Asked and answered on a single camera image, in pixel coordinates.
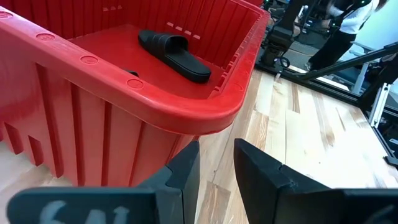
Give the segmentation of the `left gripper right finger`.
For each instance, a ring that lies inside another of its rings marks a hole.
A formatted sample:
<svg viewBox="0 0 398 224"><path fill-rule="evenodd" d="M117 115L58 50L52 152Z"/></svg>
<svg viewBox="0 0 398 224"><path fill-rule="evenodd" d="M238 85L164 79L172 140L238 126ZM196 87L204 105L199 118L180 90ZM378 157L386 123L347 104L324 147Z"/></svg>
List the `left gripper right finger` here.
<svg viewBox="0 0 398 224"><path fill-rule="evenodd" d="M398 224L398 189L331 189L243 139L234 169L249 224Z"/></svg>

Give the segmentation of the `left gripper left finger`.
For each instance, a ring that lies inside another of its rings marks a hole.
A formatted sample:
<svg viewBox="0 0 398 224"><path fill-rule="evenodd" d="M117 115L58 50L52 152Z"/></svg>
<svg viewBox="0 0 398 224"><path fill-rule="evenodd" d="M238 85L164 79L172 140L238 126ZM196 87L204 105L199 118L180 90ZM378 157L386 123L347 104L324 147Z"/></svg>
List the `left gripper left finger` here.
<svg viewBox="0 0 398 224"><path fill-rule="evenodd" d="M190 142L135 187L36 187L7 204L10 224L194 224L200 145Z"/></svg>

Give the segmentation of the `red plastic bin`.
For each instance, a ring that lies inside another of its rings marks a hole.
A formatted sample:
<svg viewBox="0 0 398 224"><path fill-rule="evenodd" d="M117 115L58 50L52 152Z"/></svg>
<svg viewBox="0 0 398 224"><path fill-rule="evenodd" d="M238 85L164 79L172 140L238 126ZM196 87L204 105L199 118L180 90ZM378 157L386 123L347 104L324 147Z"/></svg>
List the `red plastic bin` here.
<svg viewBox="0 0 398 224"><path fill-rule="evenodd" d="M269 18L246 0L0 0L0 141L75 185L140 184L234 121ZM141 30L186 37L210 79Z"/></svg>

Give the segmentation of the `silver aluminium extrusion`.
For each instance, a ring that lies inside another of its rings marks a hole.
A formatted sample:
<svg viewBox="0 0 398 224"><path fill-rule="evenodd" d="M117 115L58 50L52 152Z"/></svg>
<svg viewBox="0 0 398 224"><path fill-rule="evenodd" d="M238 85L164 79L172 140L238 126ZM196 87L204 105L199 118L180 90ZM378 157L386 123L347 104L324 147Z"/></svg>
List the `silver aluminium extrusion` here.
<svg viewBox="0 0 398 224"><path fill-rule="evenodd" d="M391 84L384 83L377 92L372 110L369 115L369 124L373 128L377 128L379 126L390 89Z"/></svg>

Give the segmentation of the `grey background table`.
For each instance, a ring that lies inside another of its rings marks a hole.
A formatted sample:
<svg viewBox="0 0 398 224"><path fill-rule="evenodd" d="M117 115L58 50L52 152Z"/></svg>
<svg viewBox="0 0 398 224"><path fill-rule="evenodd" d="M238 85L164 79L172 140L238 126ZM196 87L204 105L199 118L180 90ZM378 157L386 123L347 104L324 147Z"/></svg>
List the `grey background table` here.
<svg viewBox="0 0 398 224"><path fill-rule="evenodd" d="M350 54L353 54L357 57L375 51L374 48L368 47L367 45L364 44L360 44L359 42L352 41L351 43L363 49L363 52L359 52L357 50L349 50ZM376 60L371 60L370 62L364 62L361 66L361 69L358 69L355 66L353 66L344 70L340 70L335 74L335 76L344 84L349 85L350 86L349 90L352 93L359 95L362 92L366 72L368 71L368 67L371 63L376 63Z"/></svg>

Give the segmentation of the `person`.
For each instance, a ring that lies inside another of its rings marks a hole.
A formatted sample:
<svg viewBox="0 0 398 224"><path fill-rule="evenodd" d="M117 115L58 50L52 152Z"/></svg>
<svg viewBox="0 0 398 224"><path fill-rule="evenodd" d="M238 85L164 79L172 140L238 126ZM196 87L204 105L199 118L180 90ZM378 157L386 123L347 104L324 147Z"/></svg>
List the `person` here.
<svg viewBox="0 0 398 224"><path fill-rule="evenodd" d="M340 28L325 42L323 47L305 64L308 71L320 70L333 65L353 45L357 34L366 21L377 11L382 9L389 0L371 0L363 7L359 7L348 14L342 21Z"/></svg>

